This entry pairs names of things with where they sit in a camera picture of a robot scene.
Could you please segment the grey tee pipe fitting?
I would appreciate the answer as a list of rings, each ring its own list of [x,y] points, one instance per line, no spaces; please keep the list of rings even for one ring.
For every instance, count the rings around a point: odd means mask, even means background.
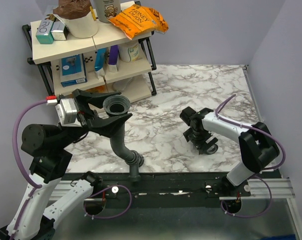
[[[139,167],[141,167],[144,164],[144,157],[134,152],[134,158],[127,162],[129,165],[129,180],[131,182],[138,182],[141,179],[141,176],[139,174]]]

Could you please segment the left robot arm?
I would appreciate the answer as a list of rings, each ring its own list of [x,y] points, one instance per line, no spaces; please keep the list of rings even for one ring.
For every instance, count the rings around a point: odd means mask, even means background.
[[[71,161],[67,146],[81,141],[90,132],[109,138],[114,153],[128,165],[138,168],[143,159],[124,145],[125,122],[131,117],[130,101],[120,92],[93,93],[77,89],[72,97],[48,96],[38,105],[54,106],[59,122],[31,124],[24,128],[22,144],[17,133],[24,116],[13,128],[13,152],[25,180],[26,191],[12,221],[0,228],[1,240],[50,240],[61,220],[88,197],[103,190],[102,178],[86,172],[59,200],[49,204]]]

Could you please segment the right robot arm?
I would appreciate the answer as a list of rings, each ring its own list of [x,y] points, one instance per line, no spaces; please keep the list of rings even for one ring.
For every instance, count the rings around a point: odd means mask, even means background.
[[[212,109],[203,108],[197,112],[191,107],[182,110],[180,118],[189,126],[183,133],[186,141],[192,142],[200,155],[212,155],[218,150],[218,139],[213,137],[213,133],[239,144],[241,162],[222,178],[220,184],[221,191],[227,196],[238,192],[239,185],[264,170],[279,156],[279,144],[262,122],[241,124],[229,118],[223,120]]]

